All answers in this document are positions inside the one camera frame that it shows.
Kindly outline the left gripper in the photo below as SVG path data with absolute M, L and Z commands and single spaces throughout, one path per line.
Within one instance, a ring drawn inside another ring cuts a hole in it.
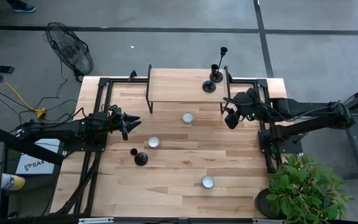
M 106 118 L 106 122 L 103 125 L 103 131 L 110 133 L 113 131 L 120 131 L 122 139 L 125 141 L 129 139 L 128 133 L 142 123 L 139 121 L 139 116 L 133 116 L 123 112 L 118 105 L 110 106 L 108 112 L 111 112 L 111 114 Z

